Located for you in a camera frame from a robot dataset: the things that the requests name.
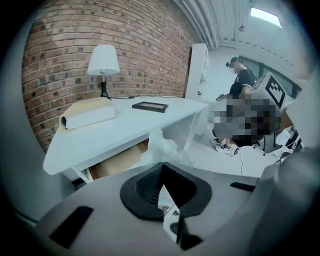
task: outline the plastic bag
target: plastic bag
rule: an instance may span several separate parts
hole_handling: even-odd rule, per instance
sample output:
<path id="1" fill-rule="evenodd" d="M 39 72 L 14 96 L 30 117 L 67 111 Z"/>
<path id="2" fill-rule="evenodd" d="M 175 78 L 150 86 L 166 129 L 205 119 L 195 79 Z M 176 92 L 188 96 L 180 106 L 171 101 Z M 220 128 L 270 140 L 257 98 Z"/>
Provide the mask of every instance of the plastic bag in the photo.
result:
<path id="1" fill-rule="evenodd" d="M 195 166 L 191 155 L 182 150 L 177 153 L 177 144 L 172 139 L 165 139 L 160 128 L 154 129 L 149 134 L 148 150 L 140 157 L 141 164 L 159 162 L 178 163 L 186 166 Z"/>

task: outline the man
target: man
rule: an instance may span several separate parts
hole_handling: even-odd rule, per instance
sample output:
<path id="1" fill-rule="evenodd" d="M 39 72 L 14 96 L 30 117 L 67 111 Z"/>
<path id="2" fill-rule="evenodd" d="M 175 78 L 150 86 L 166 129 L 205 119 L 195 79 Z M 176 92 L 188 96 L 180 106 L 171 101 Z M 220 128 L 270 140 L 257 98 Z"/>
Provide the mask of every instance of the man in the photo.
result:
<path id="1" fill-rule="evenodd" d="M 234 73 L 237 74 L 230 88 L 229 95 L 237 99 L 239 94 L 249 93 L 255 83 L 255 76 L 252 71 L 250 71 L 238 57 L 233 57 L 230 62 L 227 62 L 226 66 L 234 69 Z M 225 154 L 229 153 L 231 145 L 234 143 L 229 138 L 212 138 L 210 142 L 215 145 L 216 151 Z"/>

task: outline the sneaker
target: sneaker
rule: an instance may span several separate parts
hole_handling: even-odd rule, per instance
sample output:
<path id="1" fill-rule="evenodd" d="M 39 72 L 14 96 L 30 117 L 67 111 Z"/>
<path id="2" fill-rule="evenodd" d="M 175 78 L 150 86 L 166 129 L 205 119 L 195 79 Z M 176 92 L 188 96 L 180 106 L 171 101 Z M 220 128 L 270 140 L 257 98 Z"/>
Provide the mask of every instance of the sneaker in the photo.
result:
<path id="1" fill-rule="evenodd" d="M 231 148 L 230 146 L 223 144 L 222 146 L 216 146 L 215 150 L 218 151 L 219 153 L 229 154 L 230 148 Z"/>
<path id="2" fill-rule="evenodd" d="M 222 143 L 219 141 L 218 138 L 212 138 L 210 139 L 210 142 L 215 145 L 216 147 L 220 147 L 222 145 Z"/>

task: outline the white ceiling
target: white ceiling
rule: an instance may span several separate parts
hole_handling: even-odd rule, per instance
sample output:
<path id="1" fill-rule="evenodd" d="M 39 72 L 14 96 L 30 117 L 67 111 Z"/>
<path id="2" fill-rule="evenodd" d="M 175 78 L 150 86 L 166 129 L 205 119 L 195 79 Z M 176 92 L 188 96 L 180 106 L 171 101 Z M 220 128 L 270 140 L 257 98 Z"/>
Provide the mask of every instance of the white ceiling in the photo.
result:
<path id="1" fill-rule="evenodd" d="M 240 52 L 250 52 L 263 57 L 268 63 L 274 64 L 272 68 L 281 67 L 282 71 L 292 74 L 291 78 L 309 78 L 316 61 L 315 51 L 308 42 L 298 18 L 281 1 L 175 0 L 175 2 L 184 11 L 202 42 L 209 48 L 234 47 Z M 251 7 L 278 16 L 282 28 L 250 16 Z"/>

